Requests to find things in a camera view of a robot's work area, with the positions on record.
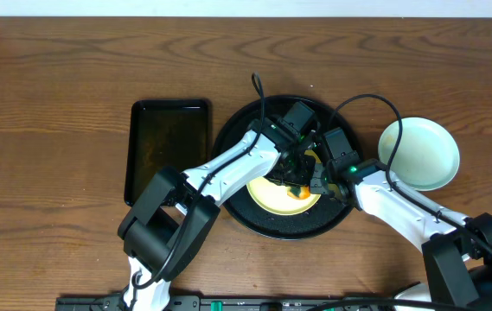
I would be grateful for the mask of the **mint green plate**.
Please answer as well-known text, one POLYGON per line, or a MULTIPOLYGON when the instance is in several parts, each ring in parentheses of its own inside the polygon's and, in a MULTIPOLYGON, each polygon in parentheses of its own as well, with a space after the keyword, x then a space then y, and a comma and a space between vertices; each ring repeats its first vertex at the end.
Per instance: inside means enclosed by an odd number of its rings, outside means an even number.
POLYGON ((440 124, 422 117, 407 117, 390 124, 378 143, 381 162, 388 162, 397 141, 400 143, 392 171, 410 187, 436 190, 456 176, 460 167, 459 148, 440 124))

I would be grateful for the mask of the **yellow plate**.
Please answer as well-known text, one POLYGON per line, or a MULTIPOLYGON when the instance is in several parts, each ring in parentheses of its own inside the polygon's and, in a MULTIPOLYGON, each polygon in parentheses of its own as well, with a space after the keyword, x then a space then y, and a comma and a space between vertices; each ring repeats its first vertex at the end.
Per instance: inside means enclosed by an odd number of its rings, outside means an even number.
POLYGON ((252 199, 269 213, 291 216, 311 209, 322 200, 322 195, 313 194, 306 200, 295 200, 287 195, 288 186, 278 186, 265 177, 259 177, 246 184, 252 199))

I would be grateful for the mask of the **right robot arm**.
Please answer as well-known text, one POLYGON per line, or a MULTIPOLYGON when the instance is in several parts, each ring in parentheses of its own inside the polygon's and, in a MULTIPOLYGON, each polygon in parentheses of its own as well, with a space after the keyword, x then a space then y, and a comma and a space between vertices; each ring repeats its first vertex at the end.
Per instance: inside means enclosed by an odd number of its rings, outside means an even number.
POLYGON ((310 170, 310 191, 382 220, 418 248, 427 281, 383 302, 392 310, 492 310, 492 215, 471 218, 408 187, 381 162, 335 159, 310 170))

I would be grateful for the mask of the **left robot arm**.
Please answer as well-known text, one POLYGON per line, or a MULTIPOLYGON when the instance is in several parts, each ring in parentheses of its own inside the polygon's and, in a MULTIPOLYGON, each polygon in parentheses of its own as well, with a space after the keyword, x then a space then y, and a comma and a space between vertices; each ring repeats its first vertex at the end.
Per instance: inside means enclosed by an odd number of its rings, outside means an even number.
POLYGON ((265 117, 210 162, 182 172, 160 169, 118 227, 131 266, 122 308, 164 309, 171 281, 198 253, 221 205, 258 177, 275 173, 293 182, 316 131, 312 121, 265 117))

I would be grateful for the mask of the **green and yellow sponge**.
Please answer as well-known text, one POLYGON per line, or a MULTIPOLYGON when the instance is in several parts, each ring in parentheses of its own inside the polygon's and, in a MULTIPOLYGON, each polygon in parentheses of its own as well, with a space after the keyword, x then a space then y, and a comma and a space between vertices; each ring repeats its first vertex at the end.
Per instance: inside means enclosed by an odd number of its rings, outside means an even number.
POLYGON ((289 187, 287 195, 295 200, 306 200, 311 196, 310 188, 308 186, 301 187, 289 187))

